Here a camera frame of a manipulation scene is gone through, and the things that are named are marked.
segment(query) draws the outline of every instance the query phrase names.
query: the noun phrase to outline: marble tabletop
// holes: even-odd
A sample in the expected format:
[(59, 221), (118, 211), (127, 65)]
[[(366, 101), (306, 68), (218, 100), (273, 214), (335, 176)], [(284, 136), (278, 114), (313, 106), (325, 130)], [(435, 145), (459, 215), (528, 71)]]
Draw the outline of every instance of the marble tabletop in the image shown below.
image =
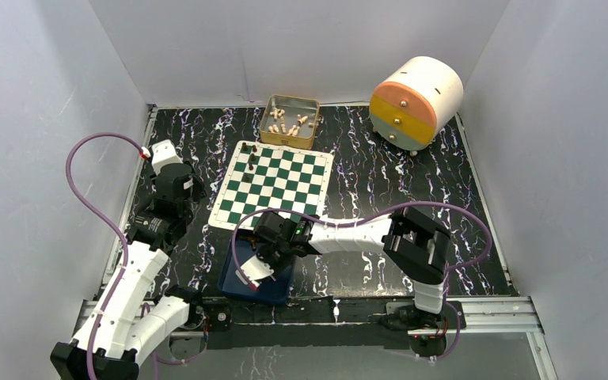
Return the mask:
[[(171, 139), (207, 186), (208, 197), (195, 205), (194, 222), (158, 274), (149, 297), (174, 284), (221, 295), (217, 282), (231, 231), (210, 227), (208, 217), (239, 140), (259, 141), (263, 108), (179, 108), (158, 111), (150, 144)], [(465, 207), (486, 220), (481, 198), (455, 120), (415, 157), (372, 133), (368, 107), (322, 107), (312, 150), (334, 154), (325, 200), (331, 218), (367, 216), (409, 200), (436, 200)], [(152, 194), (152, 168), (144, 165), (134, 210)], [(478, 255), (483, 234), (460, 215), (422, 209), (452, 232), (450, 263)], [(451, 295), (514, 295), (507, 285), (497, 251), (488, 260), (451, 274)], [(371, 297), (409, 295), (412, 283), (383, 253), (334, 253), (297, 259), (291, 297)]]

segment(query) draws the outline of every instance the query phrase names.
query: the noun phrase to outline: green square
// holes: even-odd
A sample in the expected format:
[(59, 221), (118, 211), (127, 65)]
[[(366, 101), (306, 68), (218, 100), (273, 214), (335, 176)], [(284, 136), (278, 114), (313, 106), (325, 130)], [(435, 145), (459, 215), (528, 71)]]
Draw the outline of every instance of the green square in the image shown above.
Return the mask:
[(260, 194), (261, 190), (262, 190), (262, 185), (261, 184), (251, 184), (250, 185), (250, 190), (248, 190), (248, 192), (251, 193), (251, 194)]
[(310, 184), (311, 183), (311, 175), (307, 174), (307, 173), (299, 174), (299, 182), (302, 182), (303, 184)]
[(272, 190), (272, 197), (282, 199), (284, 192), (285, 190), (283, 190), (282, 188), (275, 188)]
[(237, 202), (245, 202), (246, 198), (248, 198), (248, 194), (244, 192), (238, 192), (237, 196), (234, 197), (234, 200)]
[(245, 204), (243, 206), (243, 215), (248, 215), (251, 212), (255, 211), (256, 206), (254, 204)]
[(295, 202), (305, 203), (306, 202), (306, 193), (305, 192), (297, 192), (296, 194), (294, 194), (294, 200), (295, 200)]
[(237, 214), (236, 212), (230, 212), (229, 218), (227, 218), (227, 222), (237, 224), (241, 220), (241, 214)]
[(239, 182), (238, 180), (230, 180), (229, 182), (227, 182), (227, 190), (238, 190), (239, 189), (239, 185), (241, 184), (241, 182)]
[(269, 206), (269, 197), (260, 196), (260, 198), (257, 199), (257, 206), (262, 206), (262, 207)]
[(288, 174), (287, 170), (285, 170), (285, 169), (279, 169), (279, 172), (276, 174), (276, 176), (278, 178), (283, 178), (284, 180), (286, 180), (287, 179), (287, 174)]
[(232, 209), (232, 201), (223, 199), (220, 203), (220, 210), (229, 211)]
[(285, 184), (285, 189), (286, 190), (297, 190), (297, 181), (296, 180), (289, 180)]
[(309, 194), (320, 194), (321, 186), (319, 184), (309, 185)]
[(307, 215), (315, 215), (316, 214), (317, 205), (315, 204), (307, 204), (304, 206), (304, 214)]

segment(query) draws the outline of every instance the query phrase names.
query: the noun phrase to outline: chessboard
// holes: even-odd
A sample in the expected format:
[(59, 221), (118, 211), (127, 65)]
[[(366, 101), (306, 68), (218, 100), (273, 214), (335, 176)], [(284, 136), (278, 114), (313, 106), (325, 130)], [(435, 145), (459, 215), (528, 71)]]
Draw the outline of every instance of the chessboard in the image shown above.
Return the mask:
[[(265, 208), (322, 215), (333, 159), (328, 153), (239, 141), (208, 224), (233, 230), (241, 218)], [(259, 217), (249, 218), (241, 228), (251, 230)]]

